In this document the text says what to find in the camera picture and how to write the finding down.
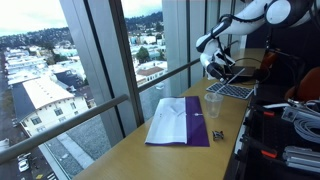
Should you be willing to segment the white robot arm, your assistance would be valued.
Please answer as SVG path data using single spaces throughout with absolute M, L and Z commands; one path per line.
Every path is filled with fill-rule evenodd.
M 314 20 L 319 13 L 320 0 L 253 0 L 236 15 L 225 14 L 219 22 L 196 41 L 200 62 L 210 78 L 227 80 L 223 65 L 228 66 L 219 37 L 221 35 L 247 35 L 262 25 L 271 28 L 291 28 Z

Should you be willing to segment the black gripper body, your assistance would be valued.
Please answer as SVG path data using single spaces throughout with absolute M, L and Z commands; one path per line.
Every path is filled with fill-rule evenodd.
M 225 81 L 228 79 L 228 76 L 225 74 L 224 69 L 214 60 L 211 60 L 206 66 L 207 73 L 220 81 Z

